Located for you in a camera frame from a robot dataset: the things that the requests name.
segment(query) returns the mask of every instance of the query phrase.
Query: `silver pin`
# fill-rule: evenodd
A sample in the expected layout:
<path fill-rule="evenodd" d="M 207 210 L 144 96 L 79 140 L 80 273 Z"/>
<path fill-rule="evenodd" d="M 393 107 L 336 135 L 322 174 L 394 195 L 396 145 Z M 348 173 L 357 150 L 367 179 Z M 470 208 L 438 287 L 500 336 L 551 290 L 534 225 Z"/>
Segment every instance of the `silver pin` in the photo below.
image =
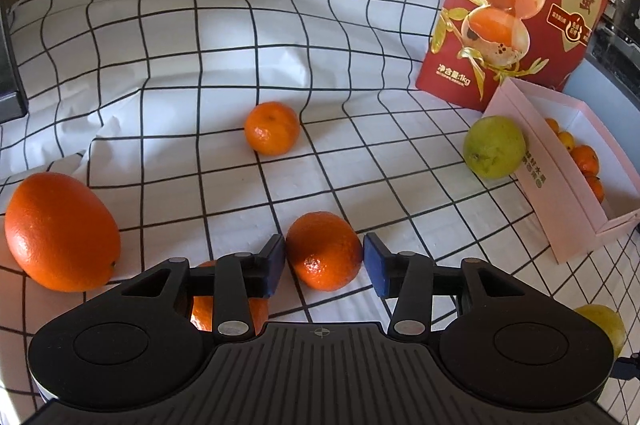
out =
<path fill-rule="evenodd" d="M 416 336 L 424 333 L 426 329 L 424 324 L 418 322 L 417 320 L 401 320 L 400 322 L 396 322 L 394 326 L 396 333 L 400 333 L 401 335 L 409 335 Z"/>
<path fill-rule="evenodd" d="M 218 326 L 218 332 L 227 337 L 239 337 L 249 330 L 249 326 L 239 320 L 228 320 Z"/>

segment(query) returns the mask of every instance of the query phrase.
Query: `light blue surface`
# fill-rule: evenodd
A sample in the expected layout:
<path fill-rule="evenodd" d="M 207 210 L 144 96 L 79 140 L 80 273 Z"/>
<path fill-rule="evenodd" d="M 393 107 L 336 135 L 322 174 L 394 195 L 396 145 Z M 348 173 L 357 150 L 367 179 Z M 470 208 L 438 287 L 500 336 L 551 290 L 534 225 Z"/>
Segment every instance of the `light blue surface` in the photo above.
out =
<path fill-rule="evenodd" d="M 583 100 L 640 172 L 640 110 L 587 60 L 571 74 L 563 93 Z"/>

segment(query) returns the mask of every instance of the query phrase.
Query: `grid tablecloth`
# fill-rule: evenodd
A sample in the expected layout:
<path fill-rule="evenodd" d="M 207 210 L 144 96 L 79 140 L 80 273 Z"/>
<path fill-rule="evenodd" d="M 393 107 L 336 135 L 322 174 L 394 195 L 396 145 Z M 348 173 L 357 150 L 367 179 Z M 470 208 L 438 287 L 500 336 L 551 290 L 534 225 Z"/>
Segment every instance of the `grid tablecloth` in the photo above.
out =
<path fill-rule="evenodd" d="M 556 264 L 516 180 L 484 182 L 463 163 L 479 113 L 415 89 L 442 1 L 22 0 L 12 41 L 30 114 L 0 127 L 0 212 L 34 171 L 86 182 L 120 228 L 113 285 L 172 256 L 257 251 L 299 215 L 327 210 L 392 251 L 451 266 L 480 257 L 570 307 L 614 307 L 630 330 L 623 354 L 639 351 L 638 233 Z M 276 159 L 242 134 L 268 100 L 303 123 Z M 0 420 L 14 425 L 42 405 L 26 366 L 33 334 L 106 288 L 47 291 L 2 243 Z M 394 303 L 364 269 L 334 293 L 285 269 L 270 314 L 386 326 Z M 454 313 L 436 297 L 433 327 Z M 610 381 L 601 404 L 636 423 L 639 387 Z"/>

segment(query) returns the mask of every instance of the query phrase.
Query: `pink box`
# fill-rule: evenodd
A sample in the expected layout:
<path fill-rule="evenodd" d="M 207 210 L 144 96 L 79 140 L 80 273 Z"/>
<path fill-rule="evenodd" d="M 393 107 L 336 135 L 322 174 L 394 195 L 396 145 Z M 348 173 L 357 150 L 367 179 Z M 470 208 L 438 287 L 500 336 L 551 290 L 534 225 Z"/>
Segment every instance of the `pink box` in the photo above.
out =
<path fill-rule="evenodd" d="M 507 79 L 484 116 L 504 115 L 521 127 L 528 144 L 516 170 L 558 262 L 629 234 L 640 221 L 640 176 L 603 123 L 581 100 L 519 79 Z M 600 160 L 605 200 L 600 205 L 580 169 L 545 118 L 555 118 L 590 145 Z"/>

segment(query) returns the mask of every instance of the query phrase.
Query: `green fruit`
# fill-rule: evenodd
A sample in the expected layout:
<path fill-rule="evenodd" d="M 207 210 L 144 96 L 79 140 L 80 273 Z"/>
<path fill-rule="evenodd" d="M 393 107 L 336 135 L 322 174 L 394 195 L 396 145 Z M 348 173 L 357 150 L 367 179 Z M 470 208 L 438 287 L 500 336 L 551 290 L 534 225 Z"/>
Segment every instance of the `green fruit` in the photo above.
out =
<path fill-rule="evenodd" d="M 607 334 L 613 345 L 614 357 L 618 358 L 626 340 L 625 323 L 622 322 L 620 315 L 601 304 L 580 306 L 575 309 L 575 312 L 593 322 Z"/>
<path fill-rule="evenodd" d="M 466 133 L 462 154 L 469 169 L 485 179 L 515 172 L 527 151 L 516 123 L 506 116 L 485 116 Z"/>

